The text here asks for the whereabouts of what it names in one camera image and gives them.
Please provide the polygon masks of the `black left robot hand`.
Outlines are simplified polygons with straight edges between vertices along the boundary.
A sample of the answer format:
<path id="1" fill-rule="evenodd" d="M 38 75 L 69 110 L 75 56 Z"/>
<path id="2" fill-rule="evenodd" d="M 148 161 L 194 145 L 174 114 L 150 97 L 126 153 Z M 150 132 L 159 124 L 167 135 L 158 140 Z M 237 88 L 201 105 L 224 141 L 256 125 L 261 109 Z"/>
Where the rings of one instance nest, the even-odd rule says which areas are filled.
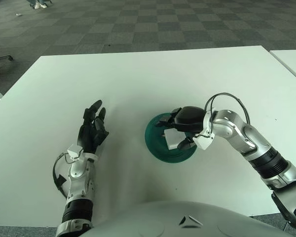
<path id="1" fill-rule="evenodd" d="M 102 100 L 97 100 L 89 108 L 84 110 L 83 123 L 79 129 L 77 145 L 81 146 L 85 153 L 95 154 L 97 148 L 109 135 L 104 125 L 106 108 L 102 106 Z"/>

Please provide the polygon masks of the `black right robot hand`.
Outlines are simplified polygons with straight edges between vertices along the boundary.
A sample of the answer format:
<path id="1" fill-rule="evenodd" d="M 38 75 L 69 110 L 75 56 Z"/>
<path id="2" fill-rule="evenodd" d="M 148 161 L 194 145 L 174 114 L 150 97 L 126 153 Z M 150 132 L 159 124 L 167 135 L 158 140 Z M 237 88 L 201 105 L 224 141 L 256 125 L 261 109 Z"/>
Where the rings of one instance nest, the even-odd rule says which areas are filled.
<path id="1" fill-rule="evenodd" d="M 155 123 L 156 127 L 164 127 L 166 129 L 176 129 L 183 132 L 183 138 L 177 144 L 180 151 L 188 150 L 195 146 L 193 138 L 203 130 L 203 120 L 205 111 L 195 106 L 185 106 L 173 109 L 169 114 L 161 116 Z"/>

